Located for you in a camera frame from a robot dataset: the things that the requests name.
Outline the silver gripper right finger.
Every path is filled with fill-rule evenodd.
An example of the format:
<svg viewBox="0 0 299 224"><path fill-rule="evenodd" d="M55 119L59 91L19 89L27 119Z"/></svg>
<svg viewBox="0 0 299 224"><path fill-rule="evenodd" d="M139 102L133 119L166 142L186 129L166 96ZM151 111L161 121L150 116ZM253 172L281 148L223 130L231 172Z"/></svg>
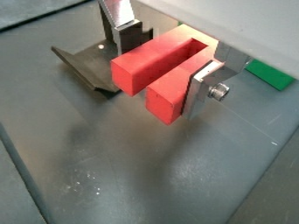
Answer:
<svg viewBox="0 0 299 224"><path fill-rule="evenodd" d="M239 74L251 57L223 42L218 43L214 59L211 59L191 75L182 105L182 116L191 120L205 106L207 98L219 102L230 93L230 87L223 83Z"/></svg>

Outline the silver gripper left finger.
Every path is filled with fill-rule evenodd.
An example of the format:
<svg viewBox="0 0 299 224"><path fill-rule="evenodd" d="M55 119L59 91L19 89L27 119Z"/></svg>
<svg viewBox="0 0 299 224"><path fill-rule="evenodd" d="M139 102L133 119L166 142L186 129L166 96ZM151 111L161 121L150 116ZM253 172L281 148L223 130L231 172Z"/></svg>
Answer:
<svg viewBox="0 0 299 224"><path fill-rule="evenodd" d="M107 38L122 55L142 45L143 22L135 18L130 0L98 0Z"/></svg>

